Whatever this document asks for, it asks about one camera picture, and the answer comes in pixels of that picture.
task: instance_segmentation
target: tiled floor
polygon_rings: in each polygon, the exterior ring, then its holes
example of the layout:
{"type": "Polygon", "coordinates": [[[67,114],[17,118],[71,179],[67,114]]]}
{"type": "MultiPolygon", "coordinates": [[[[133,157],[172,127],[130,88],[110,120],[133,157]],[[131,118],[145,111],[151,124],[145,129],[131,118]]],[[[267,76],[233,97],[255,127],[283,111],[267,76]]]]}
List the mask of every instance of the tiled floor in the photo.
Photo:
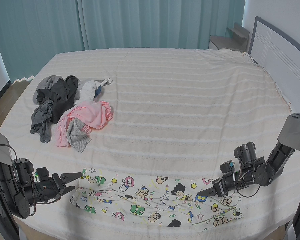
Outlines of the tiled floor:
{"type": "MultiPolygon", "coordinates": [[[[10,112],[13,105],[16,103],[20,95],[23,93],[23,91],[26,89],[30,82],[29,81],[21,81],[21,82],[15,82],[13,85],[9,87],[9,89],[5,92],[5,94],[0,99],[0,126],[4,122],[4,119],[10,112]]],[[[16,219],[17,223],[22,227],[23,231],[28,237],[28,240],[57,240],[54,237],[48,236],[46,234],[42,234],[20,220],[16,219]]],[[[270,234],[268,237],[266,237],[264,240],[282,240],[284,237],[284,226],[281,226],[277,228],[272,234],[270,234]]]]}

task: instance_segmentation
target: baseboard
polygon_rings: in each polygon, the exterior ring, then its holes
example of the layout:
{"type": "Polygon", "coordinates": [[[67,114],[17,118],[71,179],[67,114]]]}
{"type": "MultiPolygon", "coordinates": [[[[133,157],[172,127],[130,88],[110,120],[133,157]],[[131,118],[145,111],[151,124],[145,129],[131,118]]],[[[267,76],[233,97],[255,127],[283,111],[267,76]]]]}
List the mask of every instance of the baseboard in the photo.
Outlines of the baseboard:
{"type": "Polygon", "coordinates": [[[0,99],[2,98],[2,96],[4,95],[4,93],[8,90],[8,88],[11,86],[11,81],[9,80],[5,86],[2,88],[2,90],[0,91],[0,99]]]}

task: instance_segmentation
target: bed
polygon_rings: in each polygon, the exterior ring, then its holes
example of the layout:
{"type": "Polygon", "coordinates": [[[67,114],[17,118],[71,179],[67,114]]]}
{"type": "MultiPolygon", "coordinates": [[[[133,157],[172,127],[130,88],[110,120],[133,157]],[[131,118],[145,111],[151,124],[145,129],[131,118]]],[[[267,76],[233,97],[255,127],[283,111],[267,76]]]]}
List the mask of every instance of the bed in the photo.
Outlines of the bed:
{"type": "MultiPolygon", "coordinates": [[[[270,24],[260,21],[256,19],[250,49],[259,65],[247,54],[228,49],[129,48],[57,54],[26,88],[0,132],[19,158],[28,158],[34,168],[45,166],[51,174],[94,167],[216,179],[221,176],[220,164],[234,161],[233,150],[248,141],[256,144],[258,157],[267,159],[286,117],[300,109],[300,102],[294,104],[295,94],[284,92],[281,82],[286,80],[272,76],[278,69],[271,53],[264,52],[265,46],[271,50],[270,24]],[[266,26],[266,34],[260,24],[266,26]],[[267,41],[257,41],[258,35],[267,41]],[[36,108],[32,96],[49,75],[114,80],[99,97],[110,103],[113,119],[90,134],[92,141],[82,154],[70,146],[56,147],[53,136],[51,142],[41,143],[39,135],[30,134],[36,108]]],[[[251,186],[242,193],[251,195],[256,189],[251,186]]],[[[297,209],[300,152],[270,186],[260,188],[253,198],[242,198],[243,219],[199,233],[192,226],[158,227],[95,216],[70,204],[70,198],[71,193],[37,207],[36,215],[24,223],[59,239],[263,239],[289,222],[297,209]]]]}

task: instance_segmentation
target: cartoon print fabric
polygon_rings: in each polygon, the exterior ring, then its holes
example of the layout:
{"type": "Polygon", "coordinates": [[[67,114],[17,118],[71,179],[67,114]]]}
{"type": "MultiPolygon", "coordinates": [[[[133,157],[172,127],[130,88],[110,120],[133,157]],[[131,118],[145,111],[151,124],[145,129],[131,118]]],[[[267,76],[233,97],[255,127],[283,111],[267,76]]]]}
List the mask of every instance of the cartoon print fabric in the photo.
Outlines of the cartoon print fabric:
{"type": "Polygon", "coordinates": [[[197,231],[240,219],[241,198],[199,196],[212,187],[211,179],[179,179],[83,169],[79,187],[70,203],[92,213],[122,221],[182,227],[189,223],[197,231]]]}

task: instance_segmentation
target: curtain fold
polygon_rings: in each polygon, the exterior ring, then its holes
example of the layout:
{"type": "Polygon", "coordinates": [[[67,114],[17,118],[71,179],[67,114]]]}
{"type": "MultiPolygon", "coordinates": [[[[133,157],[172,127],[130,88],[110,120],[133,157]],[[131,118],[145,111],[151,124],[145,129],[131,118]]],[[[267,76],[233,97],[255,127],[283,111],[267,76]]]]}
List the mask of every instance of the curtain fold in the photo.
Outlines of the curtain fold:
{"type": "Polygon", "coordinates": [[[242,23],[245,0],[0,0],[0,52],[10,79],[58,53],[125,47],[207,49],[242,23]]]}

